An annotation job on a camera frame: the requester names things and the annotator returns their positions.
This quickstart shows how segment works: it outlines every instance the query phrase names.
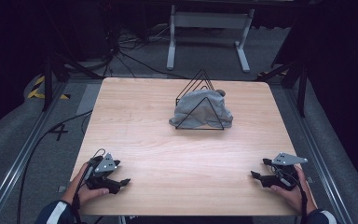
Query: wooden table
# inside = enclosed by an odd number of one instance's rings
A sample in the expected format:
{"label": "wooden table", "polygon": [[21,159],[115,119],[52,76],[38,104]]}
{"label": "wooden table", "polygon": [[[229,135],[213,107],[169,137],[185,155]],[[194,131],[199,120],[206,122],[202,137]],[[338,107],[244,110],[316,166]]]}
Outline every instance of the wooden table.
{"label": "wooden table", "polygon": [[270,175],[263,158],[296,155],[269,86],[212,81],[226,92],[234,120],[225,130],[176,130],[175,98],[188,80],[106,78],[72,178],[99,148],[121,160],[109,178],[130,178],[117,195],[81,208],[84,215],[291,216],[251,170]]}

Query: gray cloth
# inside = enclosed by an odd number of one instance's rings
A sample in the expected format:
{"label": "gray cloth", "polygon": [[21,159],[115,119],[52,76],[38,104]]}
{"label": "gray cloth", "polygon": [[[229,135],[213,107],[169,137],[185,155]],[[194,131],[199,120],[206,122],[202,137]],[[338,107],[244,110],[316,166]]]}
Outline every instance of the gray cloth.
{"label": "gray cloth", "polygon": [[174,111],[174,118],[170,119],[170,124],[175,127],[180,124],[178,128],[190,129],[205,124],[214,128],[222,128],[216,115],[224,128],[231,127],[233,117],[225,107],[225,98],[219,92],[210,90],[192,91],[180,99]]}

